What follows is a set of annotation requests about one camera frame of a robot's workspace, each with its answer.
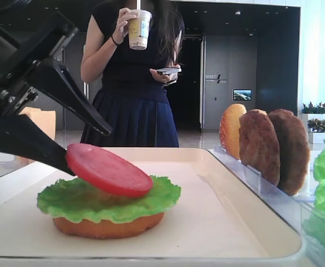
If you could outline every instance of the dark doorway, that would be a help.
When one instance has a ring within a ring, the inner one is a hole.
[[[179,62],[182,73],[177,83],[168,87],[168,99],[177,130],[200,130],[200,63],[199,36],[183,40]]]

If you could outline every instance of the potted plant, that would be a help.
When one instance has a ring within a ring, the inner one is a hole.
[[[308,105],[303,104],[301,111],[301,121],[305,129],[310,132],[308,127],[308,121],[318,119],[320,121],[325,120],[325,103],[319,103],[318,105],[310,102]]]
[[[325,120],[309,120],[307,125],[311,129],[308,141],[312,144],[322,144],[325,139]]]

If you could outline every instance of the woman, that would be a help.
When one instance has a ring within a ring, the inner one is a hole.
[[[114,128],[101,136],[85,127],[81,142],[101,147],[178,147],[178,137],[166,98],[165,86],[174,75],[157,69],[176,66],[184,24],[169,0],[141,0],[141,9],[152,13],[147,49],[129,47],[128,21],[136,17],[135,0],[114,0],[93,9],[81,64],[83,81],[102,73],[102,89],[93,106]]]

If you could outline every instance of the green plant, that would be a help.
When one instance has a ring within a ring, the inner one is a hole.
[[[325,132],[325,120],[309,120],[307,125],[309,128],[311,128],[312,132]]]
[[[303,114],[325,114],[325,103],[319,103],[318,105],[314,106],[312,102],[306,106],[303,104],[303,108],[301,113]]]

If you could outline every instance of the bottom bun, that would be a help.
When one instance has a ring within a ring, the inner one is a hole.
[[[153,228],[164,217],[164,213],[151,216],[140,217],[132,222],[125,224],[114,224],[108,220],[102,220],[98,224],[82,220],[75,224],[66,220],[64,217],[53,219],[55,226],[64,234],[83,236],[93,239],[117,239],[130,238],[140,235],[146,230]]]

